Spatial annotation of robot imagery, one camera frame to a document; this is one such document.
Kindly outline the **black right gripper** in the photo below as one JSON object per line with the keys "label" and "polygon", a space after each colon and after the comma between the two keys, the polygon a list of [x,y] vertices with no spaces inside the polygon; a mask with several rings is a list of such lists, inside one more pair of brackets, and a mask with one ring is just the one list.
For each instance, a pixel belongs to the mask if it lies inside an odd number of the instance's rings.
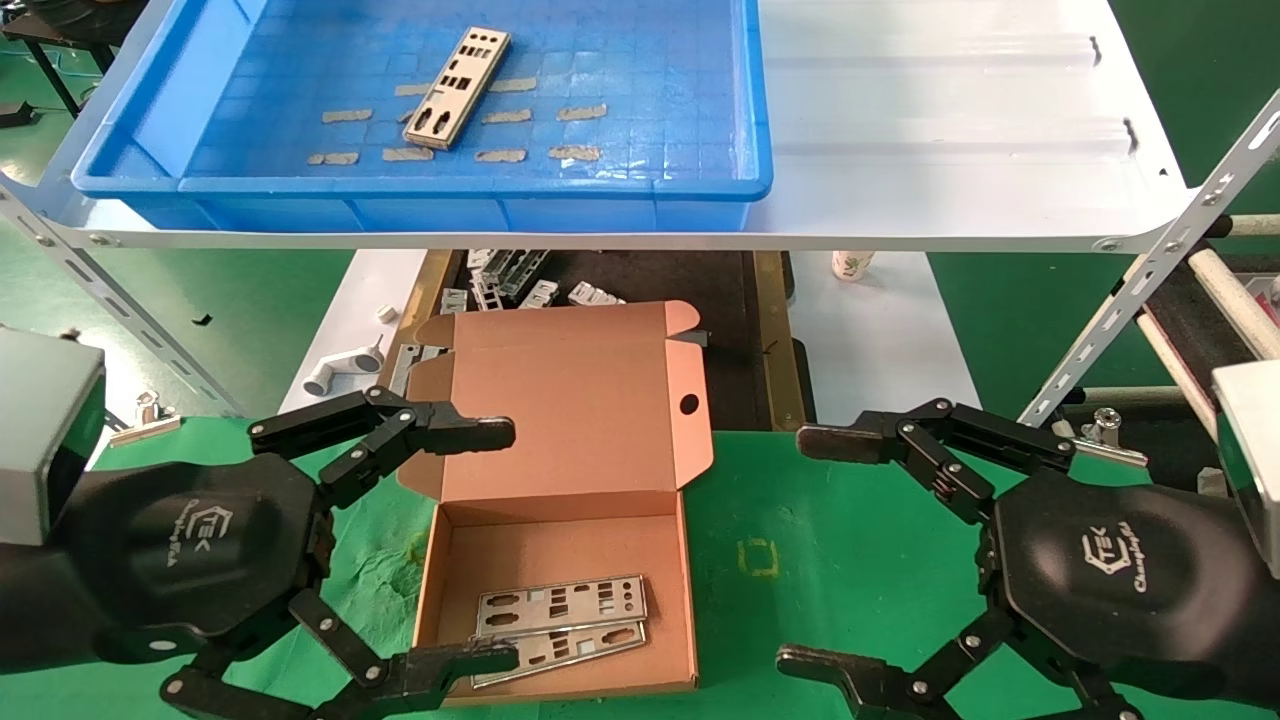
{"label": "black right gripper", "polygon": [[959,719],[946,694],[1009,643],[1080,702],[1046,719],[1140,719],[1111,682],[1277,703],[1277,580],[1231,501],[1038,471],[995,501],[987,537],[1007,607],[916,670],[803,644],[781,646],[777,669],[838,688],[855,719]]}

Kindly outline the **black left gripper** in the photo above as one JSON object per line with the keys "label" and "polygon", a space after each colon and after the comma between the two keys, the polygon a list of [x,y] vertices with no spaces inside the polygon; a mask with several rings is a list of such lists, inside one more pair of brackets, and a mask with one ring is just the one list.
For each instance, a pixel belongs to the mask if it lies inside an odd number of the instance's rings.
{"label": "black left gripper", "polygon": [[[515,439],[506,416],[466,418],[448,401],[412,402],[374,386],[256,421],[259,456],[242,462],[87,473],[44,544],[3,546],[1,669],[197,653],[160,688],[192,719],[436,710],[458,679],[516,667],[517,650],[474,639],[376,656],[315,591],[335,543],[326,503],[351,506],[417,454],[500,451]],[[320,489],[287,461],[340,445],[349,447],[321,469]],[[293,626],[349,675],[330,700],[310,707],[224,680],[233,659],[253,657]]]}

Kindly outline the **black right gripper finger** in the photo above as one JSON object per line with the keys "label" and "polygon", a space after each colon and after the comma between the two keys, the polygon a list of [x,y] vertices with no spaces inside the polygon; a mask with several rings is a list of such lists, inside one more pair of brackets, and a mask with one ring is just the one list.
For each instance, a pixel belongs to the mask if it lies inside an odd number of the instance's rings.
{"label": "black right gripper finger", "polygon": [[864,411],[849,427],[806,424],[797,430],[801,455],[835,462],[900,465],[952,515],[987,523],[996,489],[957,451],[1029,477],[1066,471],[1075,446],[1050,430],[1032,428],[947,398],[906,413]]}

